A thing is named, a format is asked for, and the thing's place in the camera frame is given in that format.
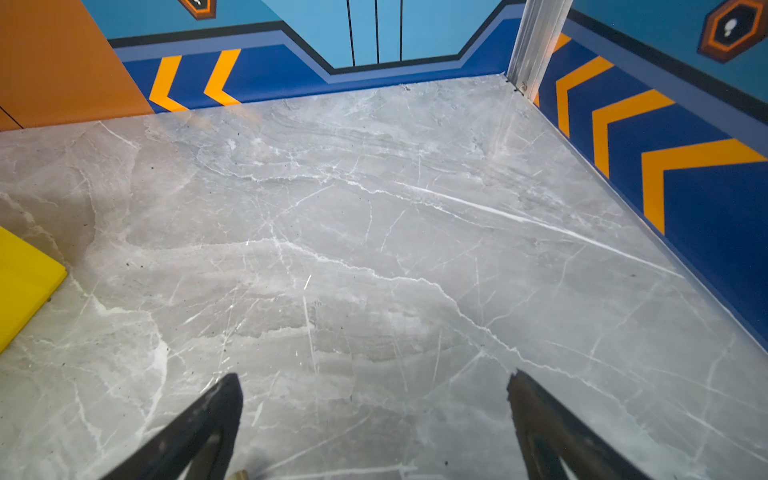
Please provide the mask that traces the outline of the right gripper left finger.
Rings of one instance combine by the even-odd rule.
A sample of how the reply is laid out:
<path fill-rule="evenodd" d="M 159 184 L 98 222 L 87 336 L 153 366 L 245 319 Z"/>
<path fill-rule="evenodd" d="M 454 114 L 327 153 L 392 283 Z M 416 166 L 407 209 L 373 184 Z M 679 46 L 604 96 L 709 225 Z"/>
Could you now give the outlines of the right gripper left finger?
<path fill-rule="evenodd" d="M 238 375 L 229 373 L 203 393 L 107 479 L 223 479 L 243 408 Z"/>

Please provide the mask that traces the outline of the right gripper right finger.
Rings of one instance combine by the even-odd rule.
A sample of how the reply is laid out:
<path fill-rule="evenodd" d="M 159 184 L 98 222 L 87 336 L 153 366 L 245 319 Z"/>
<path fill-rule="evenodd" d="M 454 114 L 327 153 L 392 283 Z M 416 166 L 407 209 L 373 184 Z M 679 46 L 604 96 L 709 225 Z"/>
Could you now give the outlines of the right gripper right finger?
<path fill-rule="evenodd" d="M 507 392 L 530 479 L 649 479 L 526 372 Z"/>

